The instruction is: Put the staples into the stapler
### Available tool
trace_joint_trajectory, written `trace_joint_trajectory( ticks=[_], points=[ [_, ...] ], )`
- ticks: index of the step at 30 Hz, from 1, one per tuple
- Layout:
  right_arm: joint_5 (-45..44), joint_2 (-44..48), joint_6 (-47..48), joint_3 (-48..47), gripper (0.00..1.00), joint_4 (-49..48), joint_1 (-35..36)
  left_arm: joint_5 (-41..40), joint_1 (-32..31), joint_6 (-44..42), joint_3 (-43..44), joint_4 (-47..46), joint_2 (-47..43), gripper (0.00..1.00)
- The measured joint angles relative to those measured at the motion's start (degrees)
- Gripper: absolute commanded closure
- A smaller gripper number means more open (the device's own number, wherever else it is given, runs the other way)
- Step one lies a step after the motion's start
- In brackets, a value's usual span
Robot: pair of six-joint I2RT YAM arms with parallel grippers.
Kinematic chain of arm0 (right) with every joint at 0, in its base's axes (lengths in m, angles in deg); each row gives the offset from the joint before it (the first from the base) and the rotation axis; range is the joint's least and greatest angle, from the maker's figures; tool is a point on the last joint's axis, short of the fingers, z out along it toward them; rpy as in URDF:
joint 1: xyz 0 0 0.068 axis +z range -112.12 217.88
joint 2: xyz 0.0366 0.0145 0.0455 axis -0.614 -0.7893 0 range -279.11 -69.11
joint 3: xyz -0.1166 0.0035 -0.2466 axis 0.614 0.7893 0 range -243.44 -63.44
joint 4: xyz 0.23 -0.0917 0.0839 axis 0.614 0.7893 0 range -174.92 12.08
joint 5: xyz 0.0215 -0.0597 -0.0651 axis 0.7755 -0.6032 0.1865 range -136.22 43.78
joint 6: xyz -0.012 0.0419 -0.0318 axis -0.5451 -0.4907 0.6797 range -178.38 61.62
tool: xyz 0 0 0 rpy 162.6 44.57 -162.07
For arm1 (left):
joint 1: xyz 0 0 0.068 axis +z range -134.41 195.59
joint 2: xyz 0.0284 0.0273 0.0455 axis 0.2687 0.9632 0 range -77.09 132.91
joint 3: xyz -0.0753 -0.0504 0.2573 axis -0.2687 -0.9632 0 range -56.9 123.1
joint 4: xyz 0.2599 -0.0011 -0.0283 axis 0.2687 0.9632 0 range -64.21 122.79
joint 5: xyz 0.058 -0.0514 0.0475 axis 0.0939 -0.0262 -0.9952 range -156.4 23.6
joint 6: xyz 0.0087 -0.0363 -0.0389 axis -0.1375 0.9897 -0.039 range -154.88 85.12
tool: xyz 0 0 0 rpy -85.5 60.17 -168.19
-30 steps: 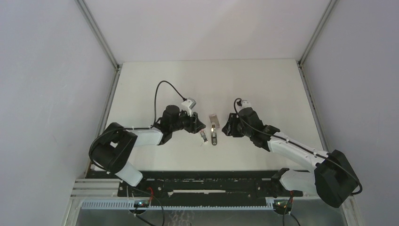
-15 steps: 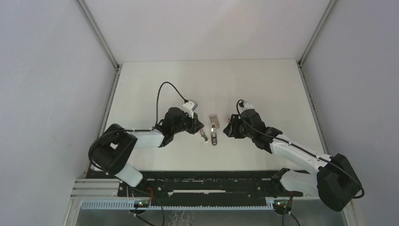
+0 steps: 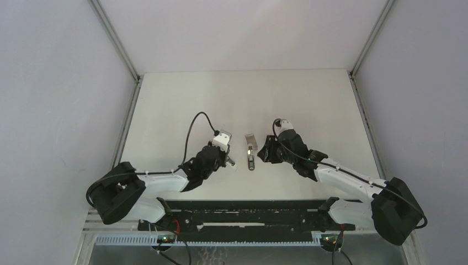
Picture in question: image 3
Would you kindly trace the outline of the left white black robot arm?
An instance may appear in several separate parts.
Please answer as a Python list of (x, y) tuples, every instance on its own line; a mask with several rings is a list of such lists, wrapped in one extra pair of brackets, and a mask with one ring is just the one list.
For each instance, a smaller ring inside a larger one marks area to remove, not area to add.
[(86, 200), (106, 225), (122, 219), (140, 219), (166, 230), (173, 216), (158, 194), (188, 192), (201, 186), (212, 173), (226, 167), (229, 151), (229, 145), (208, 144), (176, 171), (167, 174), (137, 172), (130, 162), (121, 162), (90, 185)]

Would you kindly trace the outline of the pink stapler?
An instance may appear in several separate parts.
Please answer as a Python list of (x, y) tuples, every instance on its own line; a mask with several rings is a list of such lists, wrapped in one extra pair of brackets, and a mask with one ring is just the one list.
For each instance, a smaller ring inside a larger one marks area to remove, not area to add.
[(229, 165), (229, 167), (230, 167), (233, 171), (237, 171), (237, 163), (236, 163), (235, 160), (232, 159), (230, 156), (227, 156), (227, 157), (226, 157), (226, 164)]

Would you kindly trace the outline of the grey staple tray insert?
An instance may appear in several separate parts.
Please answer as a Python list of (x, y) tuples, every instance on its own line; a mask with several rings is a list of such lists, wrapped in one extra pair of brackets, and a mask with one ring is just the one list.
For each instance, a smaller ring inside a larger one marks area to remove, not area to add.
[(247, 146), (250, 146), (253, 151), (258, 150), (257, 141), (254, 134), (245, 135)]

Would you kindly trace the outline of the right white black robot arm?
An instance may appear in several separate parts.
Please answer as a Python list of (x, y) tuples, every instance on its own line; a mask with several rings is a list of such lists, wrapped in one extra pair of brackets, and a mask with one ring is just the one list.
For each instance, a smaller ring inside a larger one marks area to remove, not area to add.
[(352, 201), (330, 197), (319, 208), (323, 230), (349, 224), (375, 230), (387, 242), (400, 246), (428, 219), (401, 179), (372, 178), (342, 167), (323, 152), (309, 149), (293, 129), (268, 135), (257, 156), (265, 163), (288, 163), (298, 175), (328, 184), (352, 196)]

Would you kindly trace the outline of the tan stapler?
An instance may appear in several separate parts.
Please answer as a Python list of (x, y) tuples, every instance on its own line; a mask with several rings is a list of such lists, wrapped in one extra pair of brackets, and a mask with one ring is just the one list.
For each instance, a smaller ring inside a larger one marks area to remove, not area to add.
[(253, 154), (253, 146), (248, 145), (247, 149), (247, 164), (248, 164), (248, 169), (250, 171), (254, 171), (255, 169), (255, 163), (254, 163), (254, 154)]

